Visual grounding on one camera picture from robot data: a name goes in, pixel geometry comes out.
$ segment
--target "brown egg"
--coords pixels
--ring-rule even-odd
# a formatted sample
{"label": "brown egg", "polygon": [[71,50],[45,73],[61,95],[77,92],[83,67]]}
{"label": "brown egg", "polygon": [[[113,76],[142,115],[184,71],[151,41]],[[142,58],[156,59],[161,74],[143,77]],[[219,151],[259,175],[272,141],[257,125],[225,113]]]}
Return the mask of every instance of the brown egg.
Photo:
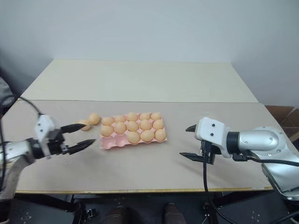
{"label": "brown egg", "polygon": [[97,113],[92,113],[88,117],[89,122],[93,125],[96,125],[97,123],[99,123],[100,119],[101,119],[101,117]]}
{"label": "brown egg", "polygon": [[150,142],[154,139],[154,133],[151,130],[146,130],[141,133],[141,139],[145,142]]}
{"label": "brown egg", "polygon": [[153,123],[153,128],[156,130],[164,128],[163,121],[161,119],[155,120],[155,122]]}
{"label": "brown egg", "polygon": [[137,144],[140,141],[140,135],[138,132],[128,132],[127,139],[132,144]]}
{"label": "brown egg", "polygon": [[127,130],[130,132],[136,132],[139,129],[138,124],[135,121],[129,121],[127,123]]}
{"label": "brown egg", "polygon": [[115,125],[115,127],[114,127],[114,129],[115,129],[116,133],[123,134],[126,131],[127,127],[126,127],[126,125],[124,123],[117,122],[116,125]]}
{"label": "brown egg", "polygon": [[140,122],[140,128],[142,130],[150,130],[151,129],[151,123],[149,120],[142,120]]}
{"label": "brown egg", "polygon": [[142,113],[139,115],[140,120],[149,120],[150,119],[150,113]]}
{"label": "brown egg", "polygon": [[164,129],[156,130],[155,139],[157,139],[157,141],[163,141],[165,138],[166,138],[166,131]]}
{"label": "brown egg", "polygon": [[133,113],[133,112],[130,112],[127,114],[127,120],[128,121],[137,121],[138,120],[138,115]]}
{"label": "brown egg", "polygon": [[150,118],[152,118],[153,120],[158,120],[161,119],[161,113],[152,113]]}
{"label": "brown egg", "polygon": [[90,128],[89,120],[79,120],[76,124],[83,124],[86,125],[85,127],[81,128],[82,131],[87,131]]}
{"label": "brown egg", "polygon": [[114,121],[115,121],[115,123],[125,122],[126,121],[126,117],[124,115],[118,115],[118,116],[114,117]]}
{"label": "brown egg", "polygon": [[102,119],[102,125],[112,125],[114,123],[114,118],[112,117],[105,117]]}
{"label": "brown egg", "polygon": [[104,135],[105,137],[109,137],[113,132],[114,129],[111,126],[103,125],[101,127],[101,134]]}

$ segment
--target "wire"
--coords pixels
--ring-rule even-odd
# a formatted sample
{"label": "wire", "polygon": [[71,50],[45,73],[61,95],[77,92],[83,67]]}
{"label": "wire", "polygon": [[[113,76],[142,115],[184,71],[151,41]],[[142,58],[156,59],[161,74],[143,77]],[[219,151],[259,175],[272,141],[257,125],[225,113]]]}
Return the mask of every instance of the wire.
{"label": "wire", "polygon": [[288,219],[293,218],[293,217],[298,216],[298,215],[299,215],[299,211],[296,211],[296,212],[293,212],[293,213],[288,214],[286,216],[283,216],[283,217],[281,217],[279,219],[276,219],[276,220],[270,222],[270,224],[281,223],[281,222],[283,222],[285,220],[288,220]]}
{"label": "wire", "polygon": [[216,210],[216,212],[224,219],[226,220],[227,222],[229,223],[232,223],[232,224],[236,224],[236,222],[230,220],[229,218],[227,218],[225,215],[223,215],[219,210],[218,208],[216,207],[216,205],[214,204],[213,200],[211,199],[210,197],[210,194],[209,194],[209,190],[207,188],[207,179],[206,179],[206,160],[204,160],[203,162],[203,166],[204,166],[204,171],[203,171],[203,174],[204,174],[204,187],[205,187],[205,192],[206,192],[206,196],[211,204],[211,206],[213,207],[213,209]]}
{"label": "wire", "polygon": [[205,219],[202,221],[201,224],[204,224],[206,220],[207,220],[207,217],[205,217]]}
{"label": "wire", "polygon": [[292,162],[292,161],[285,161],[285,160],[259,160],[254,157],[247,157],[247,159],[259,163],[278,163],[278,164],[285,164],[285,165],[299,167],[299,162]]}
{"label": "wire", "polygon": [[[37,108],[37,106],[34,105],[34,103],[32,103],[30,100],[24,98],[24,97],[20,97],[18,95],[8,95],[6,97],[4,97],[1,101],[0,101],[0,109],[1,112],[3,112],[3,103],[5,102],[5,100],[9,99],[13,97],[14,99],[16,99],[17,97],[24,100],[26,103],[28,103],[29,105],[31,105],[36,112],[38,113],[38,116],[42,115],[43,113]],[[4,180],[5,180],[5,172],[6,172],[6,151],[5,151],[5,145],[7,142],[4,141],[4,135],[3,135],[3,129],[2,129],[2,119],[0,119],[0,139],[1,139],[1,146],[2,146],[2,156],[3,156],[3,167],[2,167],[2,177],[1,177],[1,182],[0,182],[0,192],[2,191],[3,188],[3,184],[4,184]]]}
{"label": "wire", "polygon": [[299,224],[299,222],[298,221],[296,221],[295,219],[293,219],[293,218],[291,218],[291,221],[292,221],[292,223],[294,223],[294,224]]}
{"label": "wire", "polygon": [[0,138],[1,138],[2,156],[3,156],[2,177],[1,177],[1,183],[0,183],[0,192],[1,192],[3,184],[4,184],[4,178],[5,178],[5,172],[6,172],[6,151],[5,151],[5,143],[4,143],[4,137],[3,137],[3,131],[2,131],[2,119],[0,119],[0,135],[1,135]]}

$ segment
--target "brown shoe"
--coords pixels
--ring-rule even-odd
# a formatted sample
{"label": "brown shoe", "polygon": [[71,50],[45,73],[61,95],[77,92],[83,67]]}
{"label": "brown shoe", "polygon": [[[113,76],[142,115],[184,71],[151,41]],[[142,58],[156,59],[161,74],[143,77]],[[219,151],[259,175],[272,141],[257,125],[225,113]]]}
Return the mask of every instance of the brown shoe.
{"label": "brown shoe", "polygon": [[110,210],[106,214],[103,220],[103,224],[127,224],[127,223],[128,223],[127,210],[122,206]]}
{"label": "brown shoe", "polygon": [[164,224],[187,224],[183,214],[174,203],[168,203],[164,208]]}

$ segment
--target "egg carton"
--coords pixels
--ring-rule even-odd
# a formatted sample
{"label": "egg carton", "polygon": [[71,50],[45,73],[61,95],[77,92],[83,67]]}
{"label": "egg carton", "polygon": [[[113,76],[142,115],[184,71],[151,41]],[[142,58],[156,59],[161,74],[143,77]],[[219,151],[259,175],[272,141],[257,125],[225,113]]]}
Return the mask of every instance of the egg carton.
{"label": "egg carton", "polygon": [[[124,124],[127,126],[127,123],[128,123],[127,115],[124,114],[124,116],[126,117],[126,121],[124,122]],[[151,123],[151,126],[153,126],[154,120],[153,120],[153,119],[149,119],[149,121],[150,121],[150,123]],[[138,120],[136,121],[136,123],[137,123],[138,126],[139,126],[139,129],[138,129],[136,132],[138,132],[139,135],[143,132],[143,130],[140,128],[140,122],[141,122],[140,119],[138,119]],[[140,144],[140,143],[147,143],[147,144],[149,144],[149,143],[151,143],[151,142],[159,142],[159,143],[160,143],[160,142],[164,142],[164,141],[167,140],[167,137],[166,137],[163,141],[158,141],[158,140],[156,140],[155,137],[154,137],[153,140],[151,140],[150,142],[145,142],[145,141],[143,141],[143,140],[140,138],[139,142],[137,142],[136,144],[133,144],[133,143],[129,142],[128,139],[127,139],[127,133],[128,133],[129,131],[126,130],[126,131],[124,132],[124,134],[117,134],[117,133],[115,132],[115,125],[116,125],[115,122],[111,125],[111,126],[113,127],[113,129],[114,129],[114,132],[113,132],[109,137],[105,137],[105,136],[103,136],[103,135],[100,136],[100,148],[101,148],[102,150],[111,149],[111,148],[113,148],[113,147],[123,147],[123,146],[125,146],[125,145],[138,145],[138,144]],[[155,131],[156,131],[156,129],[154,129],[153,127],[152,127],[150,130],[151,130],[153,133],[155,133]]]}

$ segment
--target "white table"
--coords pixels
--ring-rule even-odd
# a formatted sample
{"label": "white table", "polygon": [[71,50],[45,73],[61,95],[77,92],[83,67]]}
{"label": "white table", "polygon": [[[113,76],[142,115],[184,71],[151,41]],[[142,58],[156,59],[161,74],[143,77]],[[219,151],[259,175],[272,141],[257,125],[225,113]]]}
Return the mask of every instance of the white table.
{"label": "white table", "polygon": [[[228,63],[54,60],[23,96],[62,126],[91,112],[113,116],[160,111],[168,140],[101,151],[99,126],[66,135],[69,145],[90,138],[97,141],[72,156],[41,159],[25,168],[19,193],[203,191],[202,164],[179,155],[199,153],[199,141],[185,132],[188,126],[208,116],[234,131],[280,128]],[[35,135],[36,115],[23,101],[10,109],[3,122],[7,140]],[[212,191],[271,189],[259,164],[222,156],[208,166],[208,186]]]}
{"label": "white table", "polygon": [[229,63],[53,60],[23,96],[35,100],[257,103]]}
{"label": "white table", "polygon": [[[17,192],[34,193],[108,193],[203,191],[202,163],[181,156],[180,152],[199,154],[200,142],[185,129],[209,116],[230,126],[233,131],[279,124],[262,104],[248,103],[141,103],[99,101],[34,101],[43,113],[55,117],[63,126],[87,117],[90,112],[102,116],[129,111],[160,111],[168,140],[162,143],[138,144],[100,150],[100,126],[90,131],[66,134],[66,144],[97,139],[88,149],[74,155],[45,158],[26,167]],[[25,102],[18,101],[5,115],[7,140],[34,136],[36,113]],[[221,155],[208,166],[211,190],[269,189],[259,163],[234,162]]]}

